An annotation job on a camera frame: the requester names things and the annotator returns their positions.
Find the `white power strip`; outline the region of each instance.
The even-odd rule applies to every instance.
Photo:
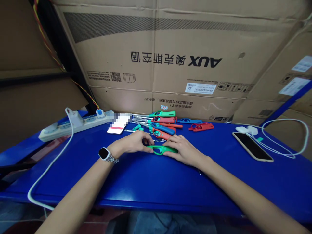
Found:
[[[90,118],[84,119],[83,126],[74,127],[74,133],[93,128],[107,122],[112,122],[114,120],[115,116],[113,111],[107,111],[105,114],[106,116],[104,118],[98,118],[96,115],[93,115],[90,116]],[[39,135],[39,139],[43,142],[47,142],[56,138],[67,136],[72,133],[71,129],[70,123],[59,125],[52,131],[46,131],[43,129]]]

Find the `hand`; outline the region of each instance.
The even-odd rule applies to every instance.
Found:
[[[154,153],[153,149],[143,145],[142,139],[146,145],[148,143],[150,145],[155,144],[152,137],[148,133],[136,130],[134,133],[131,133],[130,135],[112,143],[108,149],[115,158],[120,157],[123,153],[135,153],[138,151]]]
[[[163,145],[170,146],[179,151],[179,153],[164,152],[163,155],[174,158],[186,165],[191,165],[198,168],[201,161],[207,158],[206,155],[202,154],[182,135],[173,135]]]

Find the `aux logo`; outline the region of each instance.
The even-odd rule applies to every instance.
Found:
[[[212,68],[216,67],[219,62],[222,60],[221,59],[214,59],[214,58],[208,58],[208,57],[200,57],[200,56],[197,56],[196,58],[194,58],[194,56],[190,56],[191,57],[191,63],[188,65],[188,66],[191,66],[191,65],[194,65],[195,67],[200,67],[201,64],[202,64],[202,61],[203,59],[205,59],[205,65],[204,67],[208,67],[208,63],[210,61],[210,66]]]

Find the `person's left hand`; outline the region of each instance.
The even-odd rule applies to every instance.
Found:
[[[130,135],[125,136],[112,143],[108,147],[108,149],[113,156],[114,152],[116,152],[116,156],[123,153],[135,153],[138,151],[154,153],[152,148],[143,145],[142,139],[144,140],[144,143],[146,145],[147,143],[149,143],[150,145],[155,144],[152,137],[147,132],[136,130],[134,133],[131,133]]]

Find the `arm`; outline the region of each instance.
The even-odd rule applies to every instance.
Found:
[[[115,141],[107,149],[115,158],[119,158],[123,153],[137,151],[153,153],[151,148],[143,146],[142,139],[145,143],[154,144],[150,135],[143,131],[136,131]],[[76,233],[88,216],[113,165],[111,162],[98,159],[55,207],[36,234]]]
[[[164,155],[204,172],[264,233],[310,233],[260,193],[203,155],[182,135],[172,136],[164,145],[179,151],[178,154],[165,152]]]

